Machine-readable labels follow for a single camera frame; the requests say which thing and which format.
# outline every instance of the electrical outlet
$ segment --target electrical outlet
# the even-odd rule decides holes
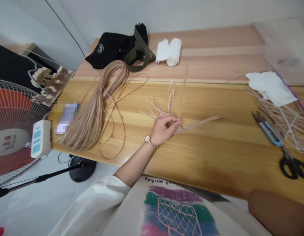
[[[36,144],[36,143],[39,143],[40,142],[40,138],[39,139],[36,139],[33,144]]]
[[[41,120],[34,124],[31,146],[32,158],[46,158],[51,151],[51,122]]]
[[[33,146],[32,149],[33,149],[32,154],[35,154],[35,153],[39,152],[40,144],[37,144],[37,145]]]
[[[34,139],[39,138],[41,135],[41,130],[38,130],[34,133]]]

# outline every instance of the woman's arm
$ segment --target woman's arm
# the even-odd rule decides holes
[[[174,123],[167,128],[167,124],[170,122]],[[155,119],[151,133],[151,143],[159,146],[166,142],[180,125],[181,121],[172,114],[161,112]],[[143,143],[132,157],[116,171],[114,176],[132,187],[141,176],[155,149],[150,143]]]

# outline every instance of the woman's hand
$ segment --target woman's hand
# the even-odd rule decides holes
[[[155,146],[163,144],[170,138],[170,136],[180,125],[181,121],[179,121],[175,116],[170,113],[161,112],[155,119],[151,134],[151,143]]]

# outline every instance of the brown chair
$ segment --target brown chair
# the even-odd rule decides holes
[[[249,212],[274,236],[304,235],[304,205],[255,189],[248,198]]]

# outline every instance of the floor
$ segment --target floor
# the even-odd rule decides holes
[[[58,163],[60,152],[52,150],[48,157],[12,183],[55,172],[67,167]],[[61,153],[60,161],[69,160],[69,155]],[[0,198],[0,227],[5,228],[4,236],[47,236],[60,220],[72,202],[96,179],[113,175],[116,166],[97,163],[94,174],[82,183],[73,182],[64,173],[44,182],[18,189]],[[224,196],[244,210],[247,201]]]

